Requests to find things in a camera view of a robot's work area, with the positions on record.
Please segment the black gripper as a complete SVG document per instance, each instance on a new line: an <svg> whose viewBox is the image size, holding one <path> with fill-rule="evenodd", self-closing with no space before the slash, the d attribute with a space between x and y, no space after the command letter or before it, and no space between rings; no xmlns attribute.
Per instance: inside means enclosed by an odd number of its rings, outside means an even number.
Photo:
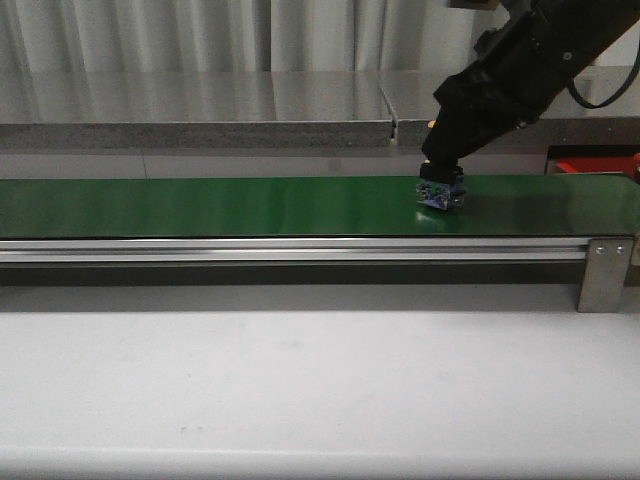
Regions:
<svg viewBox="0 0 640 480"><path fill-rule="evenodd" d="M434 93L440 111L421 175L456 175L460 158L535 122L600 54L600 11L511 9L475 50L477 59Z"/></svg>

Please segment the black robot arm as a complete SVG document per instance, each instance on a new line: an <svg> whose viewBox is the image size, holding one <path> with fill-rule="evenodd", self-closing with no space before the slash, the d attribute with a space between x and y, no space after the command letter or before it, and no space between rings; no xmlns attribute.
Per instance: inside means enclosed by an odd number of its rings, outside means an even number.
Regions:
<svg viewBox="0 0 640 480"><path fill-rule="evenodd" d="M574 78L639 20L636 1L506 1L508 21L435 91L440 105L420 176L451 184L461 158L533 124Z"/></svg>

